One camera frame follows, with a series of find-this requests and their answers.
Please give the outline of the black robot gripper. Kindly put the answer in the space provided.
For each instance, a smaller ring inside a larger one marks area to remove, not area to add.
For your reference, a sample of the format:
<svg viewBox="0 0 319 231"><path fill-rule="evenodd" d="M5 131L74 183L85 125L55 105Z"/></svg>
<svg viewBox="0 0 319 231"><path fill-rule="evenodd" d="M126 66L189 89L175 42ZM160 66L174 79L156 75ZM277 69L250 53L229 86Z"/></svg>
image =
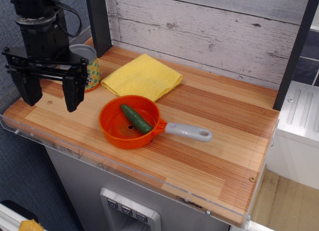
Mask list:
<svg viewBox="0 0 319 231"><path fill-rule="evenodd" d="M23 46L5 47L11 74L23 101L34 106L42 98L40 79L62 81L67 110L73 112L84 100L87 60L69 49L69 33L63 14L39 18L17 15Z"/></svg>

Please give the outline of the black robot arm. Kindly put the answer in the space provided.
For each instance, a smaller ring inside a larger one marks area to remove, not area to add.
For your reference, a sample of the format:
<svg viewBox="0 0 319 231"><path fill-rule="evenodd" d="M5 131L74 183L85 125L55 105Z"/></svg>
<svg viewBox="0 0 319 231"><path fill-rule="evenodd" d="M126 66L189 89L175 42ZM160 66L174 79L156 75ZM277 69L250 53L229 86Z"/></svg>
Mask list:
<svg viewBox="0 0 319 231"><path fill-rule="evenodd" d="M69 112L84 100L88 59L73 53L64 11L76 11L61 0L10 0L15 8L23 47L5 47L7 71L25 103L35 105L42 98L40 80L62 82Z"/></svg>

